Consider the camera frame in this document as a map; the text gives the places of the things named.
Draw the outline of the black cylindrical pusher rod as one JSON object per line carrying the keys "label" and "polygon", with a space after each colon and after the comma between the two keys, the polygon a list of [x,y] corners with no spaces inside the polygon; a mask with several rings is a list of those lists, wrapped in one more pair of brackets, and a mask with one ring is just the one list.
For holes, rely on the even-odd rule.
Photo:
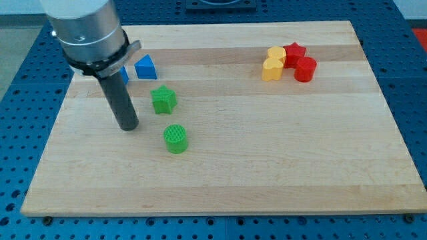
{"label": "black cylindrical pusher rod", "polygon": [[139,119],[120,72],[97,79],[121,130],[131,131]]}

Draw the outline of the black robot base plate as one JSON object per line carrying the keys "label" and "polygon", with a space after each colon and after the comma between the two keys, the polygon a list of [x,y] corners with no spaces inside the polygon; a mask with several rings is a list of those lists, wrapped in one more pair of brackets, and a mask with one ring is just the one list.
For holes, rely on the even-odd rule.
{"label": "black robot base plate", "polygon": [[256,9],[256,0],[186,0],[186,10]]}

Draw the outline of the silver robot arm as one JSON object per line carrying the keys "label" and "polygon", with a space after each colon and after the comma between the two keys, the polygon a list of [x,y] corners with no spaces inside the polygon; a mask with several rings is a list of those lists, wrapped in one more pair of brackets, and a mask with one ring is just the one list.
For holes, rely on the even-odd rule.
{"label": "silver robot arm", "polygon": [[78,74],[97,79],[119,127],[139,124],[121,69],[141,49],[130,42],[112,0],[41,0],[65,60]]}

